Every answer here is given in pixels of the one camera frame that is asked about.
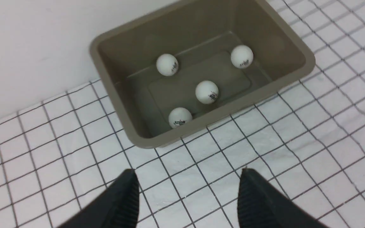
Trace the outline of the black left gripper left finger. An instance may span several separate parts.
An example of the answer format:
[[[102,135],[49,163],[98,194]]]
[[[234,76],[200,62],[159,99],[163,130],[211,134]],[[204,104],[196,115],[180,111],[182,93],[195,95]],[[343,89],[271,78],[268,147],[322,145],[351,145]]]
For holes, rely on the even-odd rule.
[[[60,228],[136,228],[139,182],[135,170],[126,169],[84,209]]]

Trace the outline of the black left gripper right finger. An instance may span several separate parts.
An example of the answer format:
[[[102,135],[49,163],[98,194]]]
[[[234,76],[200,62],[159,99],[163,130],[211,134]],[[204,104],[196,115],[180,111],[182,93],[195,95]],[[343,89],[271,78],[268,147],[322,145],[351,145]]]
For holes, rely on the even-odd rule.
[[[326,228],[275,189],[255,169],[240,176],[237,214],[241,228]]]

